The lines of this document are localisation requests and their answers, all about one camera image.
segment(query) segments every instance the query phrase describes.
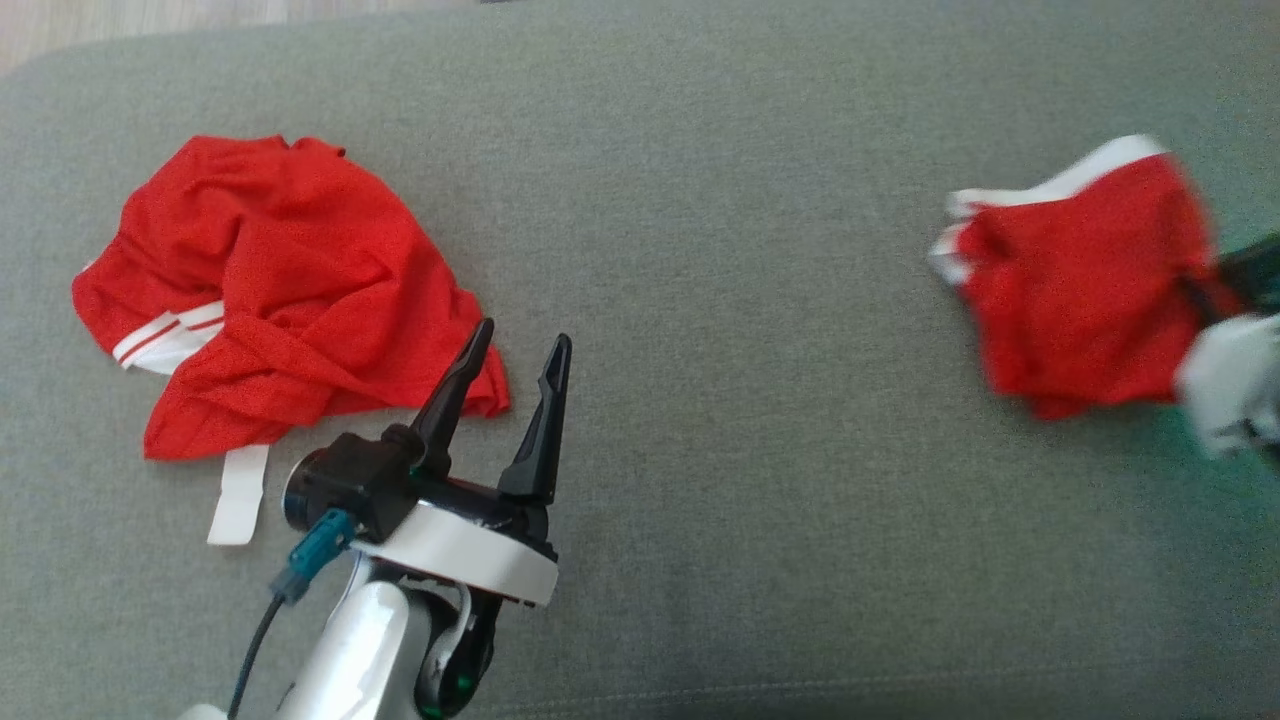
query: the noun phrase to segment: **cable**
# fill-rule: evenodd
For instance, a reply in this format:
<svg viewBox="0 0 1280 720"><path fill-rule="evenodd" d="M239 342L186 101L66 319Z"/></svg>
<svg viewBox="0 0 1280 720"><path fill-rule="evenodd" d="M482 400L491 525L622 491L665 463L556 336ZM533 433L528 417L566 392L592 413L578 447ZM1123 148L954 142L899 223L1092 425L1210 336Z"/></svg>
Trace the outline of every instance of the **cable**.
<svg viewBox="0 0 1280 720"><path fill-rule="evenodd" d="M236 720L239 714L239 703L244 700L244 687L248 685L248 673L253 669L257 650L262 647L262 638L266 637L266 630L271 626L271 620L275 620L280 606L292 607L301 600L311 587L311 580L320 574L325 565L342 555L355 537L356 528L351 515L337 507L330 507L289 553L288 564L271 580L271 605L266 606L262 621L257 624L257 632L253 633L248 651L244 652L244 662L241 664L241 674L236 679L236 689L232 692L232 705L227 710L227 720Z"/></svg>
<svg viewBox="0 0 1280 720"><path fill-rule="evenodd" d="M271 626L271 620L275 620L275 614L279 612L282 605L284 605L283 594L273 597L271 605L266 606L266 612L257 624L257 630L253 632L253 639L250 641L248 650L244 652L244 661L241 662L239 678L236 679L232 703L227 708L227 720L236 720L236 716L239 715L239 703L244 700L244 687L248 685L248 673L253 669L253 661L257 659L257 648L262 647L262 638L266 637L266 630Z"/></svg>

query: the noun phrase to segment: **gray couch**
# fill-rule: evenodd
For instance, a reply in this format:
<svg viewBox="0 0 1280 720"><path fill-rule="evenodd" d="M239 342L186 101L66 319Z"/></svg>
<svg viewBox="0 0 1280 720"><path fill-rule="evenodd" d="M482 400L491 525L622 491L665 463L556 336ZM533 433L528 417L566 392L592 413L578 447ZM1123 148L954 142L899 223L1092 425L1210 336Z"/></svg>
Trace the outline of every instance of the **gray couch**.
<svg viewBox="0 0 1280 720"><path fill-rule="evenodd" d="M402 195L498 320L516 411L573 393L558 594L468 717L1174 717L1276 708L1280 484L1176 410L993 397L924 251L947 191L1174 149L1240 246L1280 219L1274 4L530 0L114 42L0 79L0 716L225 706L297 536L204 544L219 462L152 464L164 379L69 302L197 133L315 135ZM342 429L293 432L268 497ZM283 612L269 714L344 580Z"/></svg>

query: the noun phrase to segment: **crumpled red fabric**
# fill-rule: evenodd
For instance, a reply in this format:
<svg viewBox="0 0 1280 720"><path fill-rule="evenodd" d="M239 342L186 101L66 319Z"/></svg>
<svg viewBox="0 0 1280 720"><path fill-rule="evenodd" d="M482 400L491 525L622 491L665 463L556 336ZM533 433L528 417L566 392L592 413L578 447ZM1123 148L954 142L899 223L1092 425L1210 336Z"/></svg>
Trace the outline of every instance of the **crumpled red fabric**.
<svg viewBox="0 0 1280 720"><path fill-rule="evenodd" d="M483 319L396 193L315 138L192 138L133 192L72 299L125 366L180 359L143 437L161 460L419 406ZM490 348L463 411L509 405Z"/></svg>
<svg viewBox="0 0 1280 720"><path fill-rule="evenodd" d="M1204 319L1239 304L1213 269L1206 217L1172 158L1114 140L1025 191L952 193L959 220L931 252L978 324L991 387L1044 420L1094 405L1172 402Z"/></svg>

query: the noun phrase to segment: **teal connector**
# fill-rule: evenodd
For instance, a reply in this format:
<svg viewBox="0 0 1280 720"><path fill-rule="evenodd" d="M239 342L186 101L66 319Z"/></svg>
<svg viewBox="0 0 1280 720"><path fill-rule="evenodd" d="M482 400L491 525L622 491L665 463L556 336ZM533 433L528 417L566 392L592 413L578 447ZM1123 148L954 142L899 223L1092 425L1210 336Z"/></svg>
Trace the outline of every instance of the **teal connector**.
<svg viewBox="0 0 1280 720"><path fill-rule="evenodd" d="M351 515L344 510L330 509L289 553L288 566L271 580L271 593L292 606L306 594L320 570L342 555L353 539L356 527Z"/></svg>

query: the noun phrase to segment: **black cable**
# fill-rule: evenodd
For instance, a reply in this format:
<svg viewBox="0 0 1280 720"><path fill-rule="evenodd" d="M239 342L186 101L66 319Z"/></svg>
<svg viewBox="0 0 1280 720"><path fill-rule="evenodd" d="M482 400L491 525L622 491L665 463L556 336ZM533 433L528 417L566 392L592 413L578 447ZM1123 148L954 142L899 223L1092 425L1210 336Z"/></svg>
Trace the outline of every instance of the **black cable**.
<svg viewBox="0 0 1280 720"><path fill-rule="evenodd" d="M248 643L248 651L244 652L244 662L241 662L241 674L236 679L236 691L232 693L232 705L227 708L227 720L236 720L239 715L239 703L244 700L244 687L248 685L248 671L253 669L253 660L257 659L257 648L262 647L262 638L266 637L266 629L271 626L271 620L275 620L275 614L284 605L284 596L278 594L271 598L271 605L266 606L266 612L262 615L262 620L257 624L257 630L253 632L253 639Z"/></svg>

